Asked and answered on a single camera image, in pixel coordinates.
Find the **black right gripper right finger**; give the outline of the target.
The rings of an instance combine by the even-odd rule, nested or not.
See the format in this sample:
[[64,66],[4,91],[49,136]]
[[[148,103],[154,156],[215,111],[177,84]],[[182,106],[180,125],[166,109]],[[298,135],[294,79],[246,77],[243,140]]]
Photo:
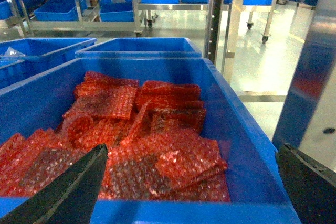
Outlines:
[[284,188],[302,223],[335,223],[335,172],[290,144],[276,154]]

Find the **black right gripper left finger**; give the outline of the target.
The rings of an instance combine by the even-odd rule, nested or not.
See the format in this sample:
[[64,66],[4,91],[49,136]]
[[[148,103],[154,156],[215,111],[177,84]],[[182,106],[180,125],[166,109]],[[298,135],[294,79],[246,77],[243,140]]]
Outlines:
[[90,223],[107,159],[107,146],[97,145],[1,223]]

